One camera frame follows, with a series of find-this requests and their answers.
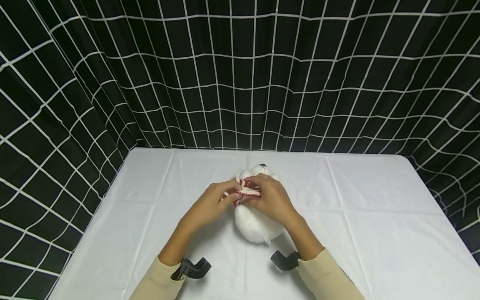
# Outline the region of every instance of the person's right hand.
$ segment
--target person's right hand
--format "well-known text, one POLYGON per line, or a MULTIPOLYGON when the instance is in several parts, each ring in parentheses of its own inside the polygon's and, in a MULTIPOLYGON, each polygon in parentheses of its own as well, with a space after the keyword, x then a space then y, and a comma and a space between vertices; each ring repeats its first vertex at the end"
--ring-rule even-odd
POLYGON ((246 182, 253 182, 262 188, 262 197, 249 198, 242 204, 253 207, 270 219, 285 225, 285 222, 298 213, 292 205, 283 185, 265 174, 245 178, 246 182))

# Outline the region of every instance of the hand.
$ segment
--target hand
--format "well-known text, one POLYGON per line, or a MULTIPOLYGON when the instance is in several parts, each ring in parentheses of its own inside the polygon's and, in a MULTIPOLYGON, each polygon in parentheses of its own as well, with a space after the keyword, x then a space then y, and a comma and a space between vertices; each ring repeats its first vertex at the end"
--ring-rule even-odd
POLYGON ((222 200, 224 192, 232 188, 241 190, 236 180, 210 184, 182 218, 182 223, 197 230, 217 220, 229 205, 242 197, 240 194, 232 193, 222 200))
POLYGON ((279 181, 265 174, 247 177, 245 181, 259 185, 262 188, 262 197, 260 200, 248 198, 242 204, 259 210, 283 226, 291 217, 298 215, 287 191, 279 181))

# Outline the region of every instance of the black curtain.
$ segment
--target black curtain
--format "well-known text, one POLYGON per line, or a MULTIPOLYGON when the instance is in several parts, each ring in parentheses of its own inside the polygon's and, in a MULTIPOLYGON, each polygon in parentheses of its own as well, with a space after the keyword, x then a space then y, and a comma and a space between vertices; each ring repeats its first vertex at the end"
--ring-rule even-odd
POLYGON ((134 147, 403 155, 480 262, 479 2, 0 0, 0 298, 134 147))

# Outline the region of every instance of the white stuffed toy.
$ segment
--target white stuffed toy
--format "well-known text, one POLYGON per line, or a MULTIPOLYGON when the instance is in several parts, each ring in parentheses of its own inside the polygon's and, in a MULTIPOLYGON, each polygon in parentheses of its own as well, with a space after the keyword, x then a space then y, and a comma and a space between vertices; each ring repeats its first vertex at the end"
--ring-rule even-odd
MULTIPOLYGON (((233 203, 235 207, 235 224, 247 240, 254 243, 266 242, 270 245, 271 240, 284 232, 283 226, 256 209, 241 204, 242 201, 251 197, 256 197, 260 201, 262 196, 260 187, 244 181, 246 177, 256 176, 260 173, 270 175, 275 180, 278 180, 278 176, 273 174, 270 168, 264 164, 257 165, 251 170, 245 170, 235 178, 243 188, 241 191, 236 191, 243 197, 233 203)), ((225 195, 229 195, 232 192, 234 191, 227 191, 225 195)))

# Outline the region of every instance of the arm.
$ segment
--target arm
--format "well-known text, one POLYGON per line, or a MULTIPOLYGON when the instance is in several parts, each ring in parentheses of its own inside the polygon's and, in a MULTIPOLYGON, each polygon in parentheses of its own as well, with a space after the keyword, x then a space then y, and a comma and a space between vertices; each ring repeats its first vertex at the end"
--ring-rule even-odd
POLYGON ((241 186, 234 180, 211 184, 183 216, 150 268, 130 296, 130 300, 174 300, 185 278, 170 277, 180 267, 195 232, 202 226, 217 220, 229 204, 240 197, 233 193, 222 200, 226 190, 241 186))
POLYGON ((305 219, 295 210, 282 184, 270 176, 259 174, 246 178, 262 187, 260 200, 244 202, 279 222, 291 236, 301 259, 298 272, 310 291, 319 300, 364 300, 333 256, 315 237, 305 219))

